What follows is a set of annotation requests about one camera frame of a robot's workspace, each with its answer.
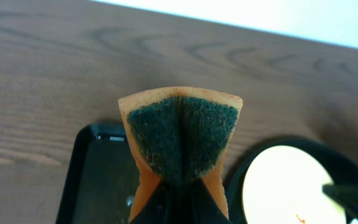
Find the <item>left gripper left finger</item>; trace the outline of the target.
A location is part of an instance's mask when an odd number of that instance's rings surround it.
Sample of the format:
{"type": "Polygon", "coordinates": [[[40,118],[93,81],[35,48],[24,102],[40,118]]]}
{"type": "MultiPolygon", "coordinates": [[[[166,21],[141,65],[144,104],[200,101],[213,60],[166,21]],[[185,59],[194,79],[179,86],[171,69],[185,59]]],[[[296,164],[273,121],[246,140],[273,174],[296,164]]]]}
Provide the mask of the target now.
{"type": "Polygon", "coordinates": [[[130,224],[177,224],[176,190],[166,182],[158,184],[130,224]]]}

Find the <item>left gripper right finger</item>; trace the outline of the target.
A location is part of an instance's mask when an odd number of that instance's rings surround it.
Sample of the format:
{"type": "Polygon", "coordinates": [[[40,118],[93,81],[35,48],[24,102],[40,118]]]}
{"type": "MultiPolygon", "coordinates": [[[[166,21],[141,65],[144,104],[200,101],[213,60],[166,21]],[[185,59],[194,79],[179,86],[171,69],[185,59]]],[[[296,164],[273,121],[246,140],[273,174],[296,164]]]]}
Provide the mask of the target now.
{"type": "Polygon", "coordinates": [[[201,179],[178,189],[178,222],[231,224],[201,179]]]}

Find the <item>light blue plate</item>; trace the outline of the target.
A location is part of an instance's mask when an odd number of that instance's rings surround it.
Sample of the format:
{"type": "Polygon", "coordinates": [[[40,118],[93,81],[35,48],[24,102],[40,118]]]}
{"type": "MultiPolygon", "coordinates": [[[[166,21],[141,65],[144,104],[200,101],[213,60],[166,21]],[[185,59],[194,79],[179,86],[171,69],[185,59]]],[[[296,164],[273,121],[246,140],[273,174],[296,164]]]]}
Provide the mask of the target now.
{"type": "Polygon", "coordinates": [[[358,219],[353,219],[349,224],[358,224],[358,219]]]}

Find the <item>orange green scrub sponge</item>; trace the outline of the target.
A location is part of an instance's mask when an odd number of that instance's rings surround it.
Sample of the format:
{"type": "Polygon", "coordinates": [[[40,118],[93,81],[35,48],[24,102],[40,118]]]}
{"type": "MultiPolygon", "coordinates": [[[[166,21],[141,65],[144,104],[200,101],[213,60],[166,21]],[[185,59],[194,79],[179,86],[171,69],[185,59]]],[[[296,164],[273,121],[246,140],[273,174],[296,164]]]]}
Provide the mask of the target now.
{"type": "Polygon", "coordinates": [[[129,221],[158,184],[176,190],[201,179],[229,219],[221,174],[242,98],[188,86],[146,90],[119,99],[127,140],[140,172],[129,221]]]}

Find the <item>yellow plate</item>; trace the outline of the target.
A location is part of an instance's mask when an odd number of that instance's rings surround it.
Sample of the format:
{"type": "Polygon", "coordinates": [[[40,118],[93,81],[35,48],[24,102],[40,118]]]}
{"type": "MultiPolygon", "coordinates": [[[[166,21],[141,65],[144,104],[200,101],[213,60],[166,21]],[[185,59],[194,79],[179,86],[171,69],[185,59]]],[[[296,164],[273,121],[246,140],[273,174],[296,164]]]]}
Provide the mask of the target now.
{"type": "Polygon", "coordinates": [[[242,187],[248,224],[346,224],[344,209],[323,194],[333,184],[328,171],[297,147],[262,151],[246,172],[242,187]]]}

